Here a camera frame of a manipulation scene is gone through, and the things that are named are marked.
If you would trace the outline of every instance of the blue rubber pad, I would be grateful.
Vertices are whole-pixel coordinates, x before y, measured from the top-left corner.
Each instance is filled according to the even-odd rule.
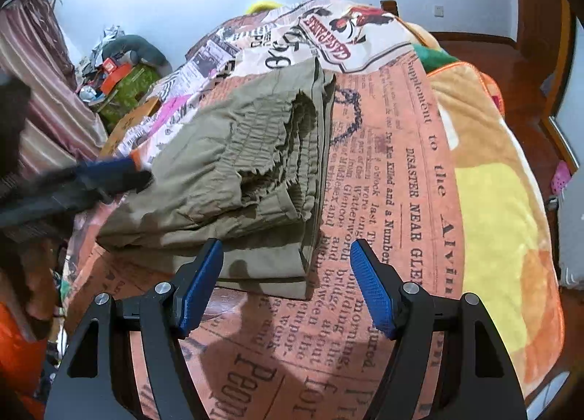
[[[351,244],[351,268],[375,327],[389,338],[394,338],[396,327],[393,323],[391,298],[386,293],[377,273],[357,241]]]
[[[183,336],[188,336],[189,332],[201,323],[222,268],[223,246],[217,240],[209,250],[185,295],[182,317],[178,326]]]

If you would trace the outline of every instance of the curtain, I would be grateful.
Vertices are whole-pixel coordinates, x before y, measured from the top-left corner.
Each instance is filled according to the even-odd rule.
[[[49,0],[14,0],[0,11],[0,67],[32,92],[20,144],[23,173],[97,158],[107,134],[74,92],[74,68]]]

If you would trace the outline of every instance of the bed sheet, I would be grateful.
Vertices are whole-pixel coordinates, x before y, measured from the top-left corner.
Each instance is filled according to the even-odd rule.
[[[315,9],[325,11],[306,14]],[[436,220],[433,230],[424,235],[427,244],[424,251],[430,256],[422,257],[422,251],[416,252],[418,247],[405,243],[404,248],[407,247],[411,257],[392,259],[402,278],[422,282],[428,291],[440,295],[458,298],[465,291],[477,293],[510,352],[525,395],[538,385],[560,353],[563,320],[541,194],[521,147],[493,104],[496,95],[503,108],[496,84],[468,63],[454,63],[425,76],[408,42],[435,49],[438,44],[422,28],[397,18],[391,20],[395,26],[388,29],[388,17],[391,16],[381,10],[350,2],[311,0],[295,7],[236,18],[218,27],[189,51],[189,62],[206,59],[203,68],[209,69],[208,61],[212,60],[215,71],[211,69],[205,76],[199,71],[196,85],[189,87],[179,69],[161,80],[151,92],[164,101],[176,97],[178,90],[174,85],[180,83],[180,91],[188,91],[195,97],[189,98],[158,132],[148,135],[145,141],[135,142],[134,151],[144,161],[158,154],[185,121],[196,117],[198,105],[212,104],[237,79],[253,79],[253,69],[265,65],[270,56],[275,57],[270,61],[273,63],[281,63],[283,58],[291,62],[301,59],[298,54],[292,54],[296,44],[285,50],[289,51],[287,54],[274,53],[274,43],[277,49],[283,48],[277,42],[285,34],[281,28],[297,25],[299,19],[308,21],[307,26],[312,26],[320,36],[325,31],[329,33],[324,37],[328,41],[320,42],[314,36],[309,43],[300,41],[300,54],[316,53],[321,60],[330,58],[332,54],[327,54],[323,47],[331,44],[330,35],[333,35],[349,51],[353,50],[352,46],[365,49],[367,62],[373,66],[359,69],[359,61],[347,62],[347,59],[341,66],[329,62],[337,66],[334,70],[338,72],[334,127],[337,136],[347,131],[350,134],[329,155],[327,197],[331,202],[336,194],[341,207],[343,188],[350,187],[345,188],[348,197],[345,214],[346,222],[353,220],[354,225],[351,230],[328,228],[325,207],[322,243],[308,274],[308,283],[314,288],[312,298],[297,301],[215,289],[201,328],[181,344],[211,418],[221,415],[294,418],[300,413],[308,416],[313,413],[315,418],[363,416],[383,375],[392,343],[373,328],[343,255],[343,245],[355,233],[360,233],[370,240],[383,259],[383,254],[391,253],[392,245],[396,246],[398,240],[401,248],[404,234],[406,242],[416,240],[414,224],[419,222],[416,217],[411,219],[409,204],[407,230],[403,228],[403,207],[399,229],[386,212],[391,212],[388,207],[398,200],[397,195],[395,200],[391,199],[393,169],[387,164],[392,137],[387,129],[379,131],[380,122],[387,124],[389,117],[394,125],[400,125],[398,120],[402,122],[405,128],[410,128],[412,137],[421,141],[418,150],[414,150],[418,160],[412,160],[413,155],[407,150],[403,152],[402,164],[408,168],[404,171],[407,177],[415,174],[419,178],[417,187],[424,183],[438,194],[442,191],[457,194],[455,198],[445,198],[447,204],[440,197],[429,197],[427,210],[440,209],[431,216]],[[339,21],[331,24],[334,19],[345,20],[345,31],[339,31],[342,27]],[[383,26],[386,26],[383,39],[391,36],[390,44],[385,43],[384,48],[391,51],[387,60],[375,63],[375,59],[369,58],[376,49],[379,51],[376,39],[380,37],[376,30]],[[351,27],[353,30],[348,35],[346,30]],[[203,56],[199,55],[201,49],[205,49]],[[337,57],[345,52],[338,46],[336,50]],[[410,79],[400,77],[407,76],[408,72],[413,72]],[[376,86],[384,90],[375,91]],[[357,106],[355,92],[376,97],[363,98]],[[386,105],[385,97],[394,102],[417,103],[418,109],[412,107],[408,117],[407,109]],[[408,118],[421,125],[408,126],[411,123]],[[427,119],[433,124],[424,128]],[[141,134],[148,134],[155,120],[156,115],[144,122],[148,128]],[[357,122],[360,131],[350,132]],[[358,153],[360,145],[363,163],[367,152],[372,153],[369,177],[361,184],[359,178],[366,178],[365,164],[361,176],[355,167],[347,176],[350,160],[347,153]],[[441,156],[433,160],[435,145],[439,145]],[[355,187],[367,183],[371,191],[367,202],[361,189],[355,199],[360,202],[359,207],[352,208]],[[108,291],[115,297],[132,296],[168,278],[167,274],[127,263],[123,257],[108,253],[95,243],[99,228],[114,208],[115,205],[102,205],[77,220],[78,229],[69,244],[63,284],[69,330],[78,323],[97,293]],[[155,416],[139,343],[139,336],[133,336],[139,392],[145,413]],[[437,333],[416,411],[418,417],[426,415],[431,404],[441,347],[442,338]]]

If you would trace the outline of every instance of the bed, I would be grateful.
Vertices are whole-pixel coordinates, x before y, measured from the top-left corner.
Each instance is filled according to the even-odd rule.
[[[314,56],[337,79],[318,244],[288,297],[271,296],[265,280],[215,289],[205,321],[181,344],[207,412],[362,418],[392,341],[372,326],[349,267],[348,246],[358,237],[432,294],[478,294],[529,395],[564,337],[541,194],[504,123],[496,83],[445,54],[421,27],[343,0],[227,21],[151,88],[147,97],[158,96],[161,109],[131,129],[116,154],[149,163],[200,106]],[[96,243],[119,202],[76,220],[62,283],[69,331],[96,294],[133,296],[168,278]],[[138,391],[144,413],[155,417],[140,342],[132,338]],[[435,333],[418,418],[431,406],[441,348]]]

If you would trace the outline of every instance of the metal bolt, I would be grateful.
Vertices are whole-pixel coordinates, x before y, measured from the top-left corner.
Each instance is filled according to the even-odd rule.
[[[420,291],[420,287],[414,282],[406,282],[404,283],[404,291],[405,293],[410,293],[410,295],[415,295]]]
[[[158,285],[154,287],[154,291],[159,295],[163,295],[164,293],[168,293],[168,291],[172,288],[172,285],[168,282],[160,282]]]
[[[478,305],[478,302],[480,301],[479,297],[476,296],[474,293],[466,293],[466,295],[464,296],[464,300],[469,305]]]
[[[95,297],[95,303],[98,305],[103,305],[109,301],[109,295],[107,293],[100,293]]]

